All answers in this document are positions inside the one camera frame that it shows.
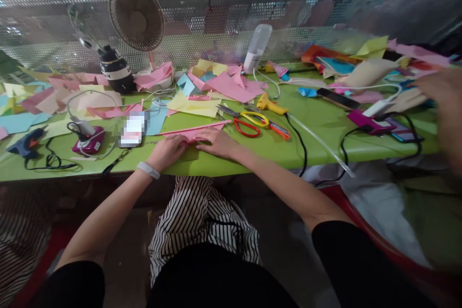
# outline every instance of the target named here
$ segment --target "floor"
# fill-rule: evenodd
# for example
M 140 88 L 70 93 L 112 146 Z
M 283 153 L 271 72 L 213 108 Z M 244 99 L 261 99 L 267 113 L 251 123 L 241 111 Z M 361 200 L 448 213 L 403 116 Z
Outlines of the floor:
M 229 178 L 217 179 L 220 185 Z M 147 232 L 147 205 L 165 205 L 171 181 L 147 191 L 127 218 L 111 244 L 104 272 L 104 308 L 144 307 Z M 310 248 L 309 234 L 299 218 L 257 177 L 241 175 L 231 191 L 250 223 L 260 233 L 263 266 L 286 288 L 303 308 L 339 307 L 335 293 Z

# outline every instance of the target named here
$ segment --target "striped pants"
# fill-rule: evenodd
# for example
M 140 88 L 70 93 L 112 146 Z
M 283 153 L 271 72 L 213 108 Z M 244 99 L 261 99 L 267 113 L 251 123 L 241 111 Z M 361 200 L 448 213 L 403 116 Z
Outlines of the striped pants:
M 173 196 L 149 244 L 151 286 L 176 253 L 203 242 L 259 262 L 258 232 L 213 187 L 213 179 L 176 176 Z

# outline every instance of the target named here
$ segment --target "pink power bank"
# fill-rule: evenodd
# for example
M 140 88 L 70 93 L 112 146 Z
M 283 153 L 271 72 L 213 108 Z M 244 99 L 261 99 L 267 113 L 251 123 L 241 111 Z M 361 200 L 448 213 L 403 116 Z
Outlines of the pink power bank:
M 101 132 L 103 131 L 103 128 L 95 127 L 95 131 L 96 131 L 95 133 Z M 91 141 L 85 141 L 85 142 L 77 141 L 77 143 L 72 147 L 72 151 L 80 155 L 96 154 L 101 147 L 101 143 L 103 142 L 105 133 L 106 133 L 105 131 L 101 132 L 98 136 L 96 136 Z
M 372 118 L 366 117 L 360 110 L 354 110 L 347 115 L 347 118 L 355 123 L 358 127 L 370 126 L 372 131 L 369 131 L 369 135 L 381 135 L 383 133 L 389 133 L 391 130 L 396 129 L 396 126 L 388 123 L 387 121 L 375 121 Z

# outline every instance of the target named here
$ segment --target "striped fabric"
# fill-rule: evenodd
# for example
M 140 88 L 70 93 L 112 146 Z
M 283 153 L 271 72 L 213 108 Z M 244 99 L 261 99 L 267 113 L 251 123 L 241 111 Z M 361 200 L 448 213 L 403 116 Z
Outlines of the striped fabric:
M 56 191 L 50 185 L 0 188 L 0 308 L 9 306 L 47 249 Z
M 259 263 L 258 232 L 213 187 L 213 179 L 177 176 L 173 196 L 149 245 L 151 286 L 176 253 L 203 242 Z

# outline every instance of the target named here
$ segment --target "white bottle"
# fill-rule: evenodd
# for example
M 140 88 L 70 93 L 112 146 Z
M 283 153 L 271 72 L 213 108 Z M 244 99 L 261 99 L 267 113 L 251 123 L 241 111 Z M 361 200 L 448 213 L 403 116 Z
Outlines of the white bottle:
M 252 40 L 250 41 L 249 50 L 244 61 L 244 71 L 247 74 L 253 73 L 258 68 L 261 56 L 265 51 L 268 40 L 270 39 L 273 27 L 268 24 L 260 24 L 255 28 Z

